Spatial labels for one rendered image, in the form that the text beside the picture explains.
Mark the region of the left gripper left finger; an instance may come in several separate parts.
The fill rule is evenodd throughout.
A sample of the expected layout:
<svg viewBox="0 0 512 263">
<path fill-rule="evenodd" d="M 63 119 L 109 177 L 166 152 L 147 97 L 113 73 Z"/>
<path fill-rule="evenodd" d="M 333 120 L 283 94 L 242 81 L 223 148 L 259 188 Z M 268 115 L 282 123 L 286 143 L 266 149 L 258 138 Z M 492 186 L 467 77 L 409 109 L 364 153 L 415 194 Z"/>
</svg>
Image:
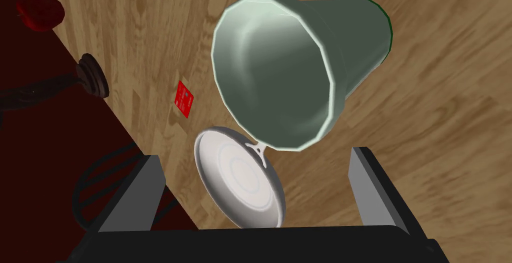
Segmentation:
<svg viewBox="0 0 512 263">
<path fill-rule="evenodd" d="M 166 186 L 157 155 L 148 155 L 123 181 L 101 218 L 100 233 L 149 231 Z"/>
</svg>

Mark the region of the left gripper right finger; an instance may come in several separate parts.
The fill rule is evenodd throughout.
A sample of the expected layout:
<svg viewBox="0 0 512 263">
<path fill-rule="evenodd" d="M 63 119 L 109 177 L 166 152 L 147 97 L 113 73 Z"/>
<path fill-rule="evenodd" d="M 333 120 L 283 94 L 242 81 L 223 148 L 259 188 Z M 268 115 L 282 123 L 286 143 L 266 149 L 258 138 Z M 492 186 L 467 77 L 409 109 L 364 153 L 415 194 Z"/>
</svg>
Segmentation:
<svg viewBox="0 0 512 263">
<path fill-rule="evenodd" d="M 351 148 L 348 179 L 365 226 L 397 226 L 417 235 L 417 219 L 368 147 Z"/>
</svg>

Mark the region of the white plate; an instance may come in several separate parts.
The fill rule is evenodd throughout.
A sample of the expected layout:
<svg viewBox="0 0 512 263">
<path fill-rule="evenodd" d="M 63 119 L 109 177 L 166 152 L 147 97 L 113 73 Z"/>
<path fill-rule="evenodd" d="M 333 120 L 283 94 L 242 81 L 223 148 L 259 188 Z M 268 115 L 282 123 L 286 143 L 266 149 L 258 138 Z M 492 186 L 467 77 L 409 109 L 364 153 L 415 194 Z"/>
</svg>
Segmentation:
<svg viewBox="0 0 512 263">
<path fill-rule="evenodd" d="M 284 189 L 264 156 L 265 147 L 223 126 L 207 128 L 195 139 L 201 181 L 221 212 L 241 229 L 280 228 L 285 220 Z"/>
</svg>

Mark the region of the red card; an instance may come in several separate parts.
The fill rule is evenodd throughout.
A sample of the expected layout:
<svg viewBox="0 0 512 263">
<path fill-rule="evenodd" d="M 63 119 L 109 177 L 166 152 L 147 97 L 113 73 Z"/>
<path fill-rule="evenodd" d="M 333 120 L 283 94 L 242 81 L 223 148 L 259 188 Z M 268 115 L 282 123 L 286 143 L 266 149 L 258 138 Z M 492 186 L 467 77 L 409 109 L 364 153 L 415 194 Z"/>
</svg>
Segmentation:
<svg viewBox="0 0 512 263">
<path fill-rule="evenodd" d="M 174 103 L 178 110 L 184 115 L 185 118 L 189 118 L 194 96 L 187 89 L 182 80 L 179 80 Z"/>
</svg>

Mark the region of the green cup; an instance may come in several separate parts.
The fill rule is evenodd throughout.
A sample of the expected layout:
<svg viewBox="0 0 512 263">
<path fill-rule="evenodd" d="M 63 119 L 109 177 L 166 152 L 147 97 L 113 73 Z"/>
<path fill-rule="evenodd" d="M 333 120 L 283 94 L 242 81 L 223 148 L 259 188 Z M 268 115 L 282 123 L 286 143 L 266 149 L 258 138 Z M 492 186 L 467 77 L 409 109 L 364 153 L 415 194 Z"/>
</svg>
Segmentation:
<svg viewBox="0 0 512 263">
<path fill-rule="evenodd" d="M 389 55 L 391 19 L 374 0 L 238 0 L 213 33 L 223 104 L 257 142 L 300 152 Z"/>
</svg>

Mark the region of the red round object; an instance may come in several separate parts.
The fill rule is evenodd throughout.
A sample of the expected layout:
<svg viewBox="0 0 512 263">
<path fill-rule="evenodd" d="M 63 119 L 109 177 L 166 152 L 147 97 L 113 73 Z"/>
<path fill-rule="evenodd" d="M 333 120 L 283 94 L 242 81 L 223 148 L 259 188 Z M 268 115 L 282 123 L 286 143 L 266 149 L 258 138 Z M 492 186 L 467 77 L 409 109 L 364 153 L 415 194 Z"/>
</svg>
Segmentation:
<svg viewBox="0 0 512 263">
<path fill-rule="evenodd" d="M 58 0 L 17 0 L 16 9 L 24 25 L 36 32 L 50 31 L 65 18 L 65 9 Z"/>
</svg>

